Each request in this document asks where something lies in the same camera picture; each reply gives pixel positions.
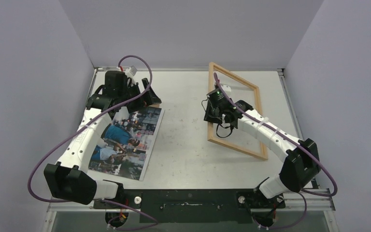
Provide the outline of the colour photo print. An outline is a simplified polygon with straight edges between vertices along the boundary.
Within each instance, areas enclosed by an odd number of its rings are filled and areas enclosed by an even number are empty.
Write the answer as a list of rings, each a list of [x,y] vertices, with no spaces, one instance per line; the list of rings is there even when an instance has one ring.
[[[100,136],[88,169],[142,181],[163,115],[158,107],[118,112]]]

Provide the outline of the wooden picture frame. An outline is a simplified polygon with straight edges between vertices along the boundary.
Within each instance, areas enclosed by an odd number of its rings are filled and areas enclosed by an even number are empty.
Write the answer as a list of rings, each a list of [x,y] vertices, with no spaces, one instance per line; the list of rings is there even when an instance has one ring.
[[[225,148],[232,149],[237,152],[244,153],[246,155],[256,157],[262,160],[268,159],[267,148],[264,143],[259,143],[259,151],[253,151],[248,148],[236,145],[232,142],[225,140],[224,137],[217,135],[217,130],[214,128],[214,124],[220,125],[222,122],[230,124],[230,132],[233,132],[236,129],[242,129],[241,126],[238,126],[238,119],[242,118],[242,113],[234,108],[226,99],[225,94],[222,94],[218,88],[218,84],[215,83],[214,76],[217,73],[221,73],[230,79],[244,85],[249,90],[252,91],[254,96],[255,109],[262,113],[262,105],[259,87],[238,75],[232,73],[231,71],[219,66],[214,62],[209,63],[209,93],[207,94],[207,106],[205,110],[204,120],[208,122],[207,127],[207,141],[214,144],[223,146]]]

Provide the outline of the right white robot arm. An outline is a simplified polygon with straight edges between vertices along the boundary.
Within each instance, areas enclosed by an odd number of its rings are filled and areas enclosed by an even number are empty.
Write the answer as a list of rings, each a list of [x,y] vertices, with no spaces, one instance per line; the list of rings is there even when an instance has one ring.
[[[207,95],[204,119],[215,124],[226,123],[241,129],[267,146],[283,163],[281,171],[261,182],[254,193],[255,204],[266,207],[285,191],[301,191],[320,171],[316,143],[291,136],[270,123],[243,100],[230,103],[220,89]]]

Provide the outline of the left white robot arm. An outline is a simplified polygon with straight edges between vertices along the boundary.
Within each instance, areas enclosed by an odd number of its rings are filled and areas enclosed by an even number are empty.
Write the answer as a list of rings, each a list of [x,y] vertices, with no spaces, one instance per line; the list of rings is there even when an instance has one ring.
[[[124,204],[125,195],[119,191],[119,183],[92,179],[87,172],[100,135],[116,114],[123,109],[131,113],[161,102],[153,98],[152,77],[142,79],[143,91],[133,79],[129,70],[107,71],[104,84],[88,98],[78,131],[61,142],[62,145],[69,143],[66,151],[43,171],[54,203],[89,204],[106,199],[112,208]]]

